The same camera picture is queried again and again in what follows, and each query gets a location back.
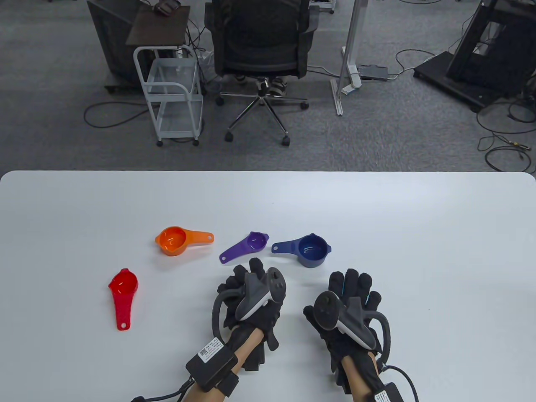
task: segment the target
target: forearm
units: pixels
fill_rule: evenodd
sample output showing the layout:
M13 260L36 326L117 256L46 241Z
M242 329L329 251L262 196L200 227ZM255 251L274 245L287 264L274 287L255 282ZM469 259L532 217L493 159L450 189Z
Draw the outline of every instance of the forearm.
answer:
M263 338L263 332L255 329L244 344L238 348L235 352L238 363L233 367L234 374L238 375L249 354L263 341ZM213 388L209 392L203 392L197 384L194 384L186 395L184 402L223 402L224 399L225 395L219 389Z
M369 355L374 361L374 365L376 365L374 355L372 355L370 352ZM352 398L354 402L365 402L366 398L372 393L372 390L363 380L363 377L361 377L361 375L359 374L358 369L354 364L354 361L350 356L346 356L341 361L341 364L343 365L344 372L346 373L346 377L348 378L348 383L350 384L350 390L352 392Z

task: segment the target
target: orange measuring cup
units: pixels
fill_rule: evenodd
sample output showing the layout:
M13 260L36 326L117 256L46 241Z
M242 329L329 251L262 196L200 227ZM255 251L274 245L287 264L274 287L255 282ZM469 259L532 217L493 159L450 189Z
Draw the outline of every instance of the orange measuring cup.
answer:
M179 226L171 226L164 229L154 240L164 254L173 257L182 254L190 244L214 242L214 235L208 232L195 232Z

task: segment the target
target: chair base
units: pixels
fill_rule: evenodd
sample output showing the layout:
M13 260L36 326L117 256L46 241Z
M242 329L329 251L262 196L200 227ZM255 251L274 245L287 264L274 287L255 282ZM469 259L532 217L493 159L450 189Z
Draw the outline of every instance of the chair base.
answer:
M302 110L308 109L309 104L307 102L307 99L303 98L288 98L286 96L277 96L277 95L270 95L267 93L267 80L261 81L257 83L258 85L258 93L256 95L246 95L246 94L238 94L238 93L230 93L230 92L220 92L219 96L216 98L216 105L222 106L225 101L223 99L223 96L233 96L237 98L253 98L253 101L248 105L248 107L239 114L239 116L235 119L234 122L231 123L231 125L227 128L227 133L225 134L225 141L232 142L234 139L232 129L235 128L235 126L238 124L238 122L244 118L248 113L250 113L257 105L259 106L266 106L266 110L268 113L273 116L273 118L276 120L277 124L281 128L281 130L285 133L285 136L281 140L281 144L283 146L289 146L291 144L291 139L288 136L288 131L283 125L281 119L277 115L276 111L273 109L270 101L282 101L282 102L288 102L288 103L299 103Z

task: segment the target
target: measuring cup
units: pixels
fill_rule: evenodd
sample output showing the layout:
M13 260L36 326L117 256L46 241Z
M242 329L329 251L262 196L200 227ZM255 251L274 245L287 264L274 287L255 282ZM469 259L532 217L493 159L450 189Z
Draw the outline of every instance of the measuring cup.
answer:
M225 264L226 262L229 262L232 259L240 256L250 254L252 252L259 252L266 247L266 243L268 243L269 238L270 237L266 233L250 232L248 237L246 237L244 240L238 242L231 248L221 253L220 262Z
M194 232L179 226L171 226L164 229L154 240L164 254L173 257L182 254L190 244L214 242L214 235L208 232Z
M331 253L331 246L314 233L300 239L272 245L272 253L286 253L298 256L298 262L307 268L314 268L324 262Z
M108 287L114 298L117 329L126 331L130 328L130 311L132 309L132 300L138 290L138 278L124 268L114 276Z

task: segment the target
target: glove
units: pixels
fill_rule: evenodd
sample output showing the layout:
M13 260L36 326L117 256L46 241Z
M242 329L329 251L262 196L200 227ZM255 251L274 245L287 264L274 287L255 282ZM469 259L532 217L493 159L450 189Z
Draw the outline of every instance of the glove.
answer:
M333 272L330 275L328 290L334 292L345 305L348 304L350 297L358 296L361 298L364 310L376 311L382 297L378 292L370 292L371 286L372 278L369 274L362 273L359 275L356 270L349 269L346 271L345 276L341 272ZM359 374L373 392L380 390L384 386L378 377L376 366L368 354L368 350L357 344L347 334L341 333L337 328L331 331L323 329L318 325L313 316L312 306L306 306L303 309L303 314L307 318L307 321L318 331L320 337L326 342L327 350L331 354L331 371L336 373L337 385L341 385L345 393L350 393L348 378L341 364L341 360L346 356L352 358ZM367 327L369 323L369 319L365 321ZM371 328L369 329L376 338L377 350L373 351L376 355L378 352L381 352L381 347L379 346L376 332Z
M249 260L249 269L259 279L262 279L262 277L266 274L263 268L263 263L258 258L252 258ZM248 270L246 270L246 268L244 268L242 265L237 265L234 267L233 272L234 275L227 278L225 283L218 287L218 293L229 289L238 289L241 286L244 286L245 275L248 273ZM236 308L240 304L241 300L242 299L240 297L233 297L224 301L225 305L227 306L227 315L225 317L224 327L227 327L230 330L232 330L239 323L236 320L235 313ZM282 303L275 303L274 301L270 300L267 305L255 311L251 317L244 321L240 321L239 332L249 331L249 336L253 329L259 328L264 332L263 342L267 342L268 348L271 351L276 350L279 346L279 343L273 334L273 327L280 316L279 311L281 310L281 306ZM237 336L238 333L235 335L235 332L237 332L237 330L233 331L233 336Z

